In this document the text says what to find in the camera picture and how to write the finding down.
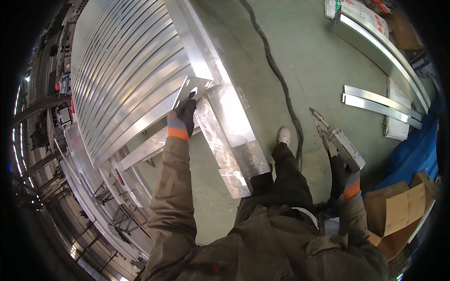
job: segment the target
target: blue tarp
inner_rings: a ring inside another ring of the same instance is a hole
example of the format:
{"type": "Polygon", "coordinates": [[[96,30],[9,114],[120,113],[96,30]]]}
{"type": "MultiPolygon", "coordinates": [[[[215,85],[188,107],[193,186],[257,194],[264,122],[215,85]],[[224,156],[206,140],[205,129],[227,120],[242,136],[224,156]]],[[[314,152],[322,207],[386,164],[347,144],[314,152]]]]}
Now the blue tarp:
{"type": "Polygon", "coordinates": [[[428,114],[422,119],[422,129],[414,129],[391,154],[385,179],[372,190],[378,190],[405,181],[411,184],[414,174],[426,171],[431,179],[437,175],[436,133],[442,103],[436,98],[428,114]]]}

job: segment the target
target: glove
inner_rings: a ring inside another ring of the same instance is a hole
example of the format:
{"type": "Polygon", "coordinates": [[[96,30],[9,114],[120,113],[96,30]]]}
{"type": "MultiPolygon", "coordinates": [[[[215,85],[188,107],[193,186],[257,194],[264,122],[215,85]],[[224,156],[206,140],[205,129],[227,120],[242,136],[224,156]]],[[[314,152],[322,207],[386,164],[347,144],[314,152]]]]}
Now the glove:
{"type": "Polygon", "coordinates": [[[169,137],[177,137],[189,141],[194,130],[194,111],[196,108],[197,102],[190,99],[183,108],[172,110],[167,115],[169,137]]]}
{"type": "Polygon", "coordinates": [[[348,200],[360,192],[360,171],[352,173],[345,161],[338,156],[331,157],[331,200],[337,200],[341,194],[348,200]]]}

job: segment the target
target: person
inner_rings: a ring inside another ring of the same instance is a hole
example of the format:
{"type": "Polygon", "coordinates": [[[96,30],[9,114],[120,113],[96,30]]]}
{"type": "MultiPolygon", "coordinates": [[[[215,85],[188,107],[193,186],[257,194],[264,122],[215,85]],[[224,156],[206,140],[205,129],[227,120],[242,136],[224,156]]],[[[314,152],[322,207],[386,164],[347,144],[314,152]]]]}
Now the person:
{"type": "Polygon", "coordinates": [[[252,178],[253,195],[243,198],[229,234],[197,247],[188,141],[196,102],[167,116],[168,137],[150,203],[148,232],[153,247],[142,280],[386,280],[383,252],[369,242],[359,180],[333,165],[333,187],[343,190],[340,235],[323,236],[313,215],[306,179],[288,148],[282,128],[271,174],[252,178]]]}

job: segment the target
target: green floor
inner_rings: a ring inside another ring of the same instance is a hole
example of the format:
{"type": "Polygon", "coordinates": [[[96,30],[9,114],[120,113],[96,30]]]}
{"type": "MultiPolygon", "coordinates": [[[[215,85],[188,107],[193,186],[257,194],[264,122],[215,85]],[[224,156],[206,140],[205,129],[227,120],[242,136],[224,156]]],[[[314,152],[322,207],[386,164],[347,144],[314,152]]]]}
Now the green floor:
{"type": "MultiPolygon", "coordinates": [[[[384,167],[400,141],[383,136],[384,116],[342,103],[343,85],[377,94],[386,93],[386,75],[368,58],[329,32],[324,2],[313,0],[251,0],[257,22],[265,32],[271,52],[282,72],[294,110],[305,136],[303,174],[314,202],[328,198],[331,189],[329,161],[308,107],[341,128],[366,161],[362,188],[383,178],[384,167]]],[[[279,81],[267,64],[262,42],[237,0],[193,0],[212,36],[236,86],[251,104],[247,116],[266,154],[276,145],[277,132],[287,126],[294,133],[279,81]]],[[[134,140],[130,150],[145,139],[134,140]]],[[[218,166],[202,134],[190,140],[197,243],[210,243],[232,228],[239,200],[228,193],[218,166]]],[[[296,150],[293,134],[289,146],[296,150]]],[[[155,157],[156,164],[161,155],[155,157]]],[[[156,168],[140,165],[144,177],[154,188],[156,168]]]]}

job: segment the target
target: shoe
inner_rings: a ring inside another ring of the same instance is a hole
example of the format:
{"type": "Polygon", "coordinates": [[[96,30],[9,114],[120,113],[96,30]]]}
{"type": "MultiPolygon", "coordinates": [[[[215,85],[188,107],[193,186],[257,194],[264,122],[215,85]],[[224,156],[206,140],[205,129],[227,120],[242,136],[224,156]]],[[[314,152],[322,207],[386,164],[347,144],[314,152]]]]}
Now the shoe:
{"type": "Polygon", "coordinates": [[[278,132],[278,142],[289,145],[291,142],[291,132],[287,127],[282,127],[278,132]]]}

